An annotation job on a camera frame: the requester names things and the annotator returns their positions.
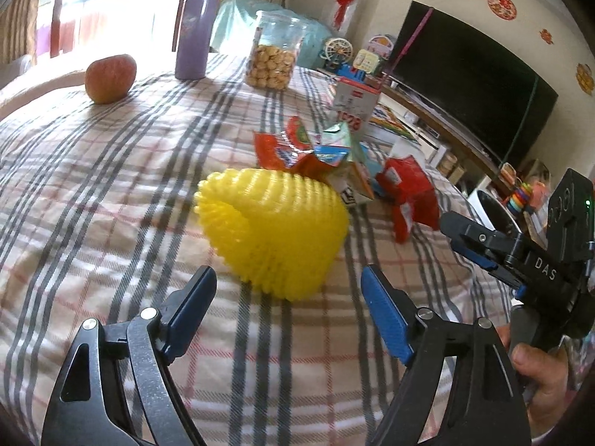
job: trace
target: yellow foam net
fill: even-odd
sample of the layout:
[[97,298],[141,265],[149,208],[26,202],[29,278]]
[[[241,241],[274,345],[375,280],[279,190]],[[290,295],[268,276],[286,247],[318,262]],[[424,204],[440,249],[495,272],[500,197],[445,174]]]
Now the yellow foam net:
[[332,188],[282,171],[215,172],[194,200],[216,252],[242,281],[278,298],[316,293],[347,234]]

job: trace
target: jar lid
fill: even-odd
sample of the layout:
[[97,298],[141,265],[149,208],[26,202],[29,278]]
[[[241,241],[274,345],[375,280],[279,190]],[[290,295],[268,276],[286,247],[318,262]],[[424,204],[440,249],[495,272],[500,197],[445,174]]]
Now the jar lid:
[[308,24],[304,21],[302,21],[299,18],[295,18],[294,16],[289,16],[288,14],[282,14],[279,12],[265,12],[263,10],[258,10],[257,11],[257,16],[258,17],[269,17],[269,18],[273,18],[275,20],[282,20],[288,23],[293,23],[294,25],[299,25],[301,26],[303,29],[306,29],[308,27]]

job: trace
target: plastic jar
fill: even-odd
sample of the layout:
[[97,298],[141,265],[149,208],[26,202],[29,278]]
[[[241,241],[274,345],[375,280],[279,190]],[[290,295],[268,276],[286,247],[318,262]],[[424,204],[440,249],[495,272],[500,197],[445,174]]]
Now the plastic jar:
[[257,12],[257,29],[246,65],[246,84],[285,90],[305,36],[306,25],[298,18],[276,12]]

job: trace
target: hand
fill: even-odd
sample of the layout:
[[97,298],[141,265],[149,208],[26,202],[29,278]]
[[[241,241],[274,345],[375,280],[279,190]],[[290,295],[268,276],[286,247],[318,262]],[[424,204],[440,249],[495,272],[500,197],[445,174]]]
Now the hand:
[[[508,350],[511,345],[511,326],[508,324],[496,330],[502,344]],[[527,415],[531,435],[541,436],[555,426],[566,410],[566,350],[560,347],[558,352],[551,356],[538,348],[518,344],[512,351],[512,365],[520,374],[538,384],[538,390],[527,407]]]

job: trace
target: red and white carton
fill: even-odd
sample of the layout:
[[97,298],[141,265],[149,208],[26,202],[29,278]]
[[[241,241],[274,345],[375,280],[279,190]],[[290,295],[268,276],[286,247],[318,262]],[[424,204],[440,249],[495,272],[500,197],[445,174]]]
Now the red and white carton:
[[335,83],[328,126],[337,122],[347,122],[352,138],[359,141],[378,103],[380,90],[368,87],[361,82],[341,77]]

